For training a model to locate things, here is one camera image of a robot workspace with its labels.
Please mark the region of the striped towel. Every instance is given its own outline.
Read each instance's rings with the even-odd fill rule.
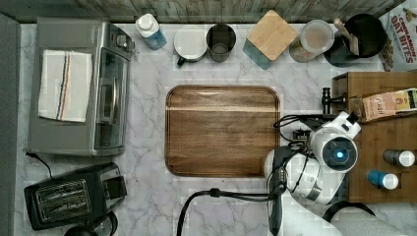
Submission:
[[[91,72],[90,54],[44,50],[38,116],[85,122]]]

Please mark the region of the wooden cabinet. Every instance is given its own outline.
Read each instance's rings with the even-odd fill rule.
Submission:
[[[332,95],[346,92],[347,97],[396,89],[417,88],[417,73],[346,73],[333,78]],[[333,107],[333,113],[351,111],[351,103]],[[352,203],[417,203],[417,161],[411,167],[386,163],[386,148],[408,149],[417,155],[417,115],[392,118],[361,124],[361,133],[355,138],[359,158],[349,172],[348,201]],[[371,169],[395,174],[399,179],[397,189],[378,189],[368,182]]]

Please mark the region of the toaster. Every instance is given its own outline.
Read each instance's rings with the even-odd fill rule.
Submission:
[[[25,188],[33,230],[81,223],[111,212],[127,196],[118,166],[95,165]]]

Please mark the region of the white marble surface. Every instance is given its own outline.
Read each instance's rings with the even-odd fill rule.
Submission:
[[[268,86],[280,96],[282,114],[320,113],[323,87],[331,78],[347,71],[380,71],[378,58],[363,59],[345,69],[330,65],[323,55],[307,64],[296,63],[288,50],[262,70],[242,47],[252,25],[233,26],[236,46],[224,63],[212,62],[208,55],[198,63],[176,67],[173,37],[179,25],[162,25],[168,43],[152,51],[140,38],[134,25],[119,25],[136,42],[129,82],[126,151],[113,158],[45,156],[52,173],[107,162],[116,162],[126,178],[128,197],[115,211],[119,218],[116,235],[175,235],[177,219],[187,198],[199,190],[265,191],[262,178],[185,178],[172,175],[164,162],[165,97],[178,85],[256,85]],[[209,25],[201,25],[206,30]],[[35,232],[30,228],[24,200],[25,186],[48,177],[47,169],[25,156],[27,145],[30,86],[34,52],[34,25],[22,25],[22,65],[19,98],[15,235],[63,235],[68,227]],[[321,206],[309,206],[317,213]],[[371,205],[378,217],[410,235],[417,235],[417,206]],[[267,235],[266,204],[200,197],[190,205],[183,235]]]

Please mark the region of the food package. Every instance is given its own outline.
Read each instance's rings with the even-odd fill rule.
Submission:
[[[361,122],[417,113],[417,88],[355,96],[351,100],[353,112]]]
[[[393,116],[396,113],[393,92],[364,97],[362,102],[366,121]]]
[[[387,43],[380,52],[385,71],[417,70],[417,9],[399,5],[380,17]]]

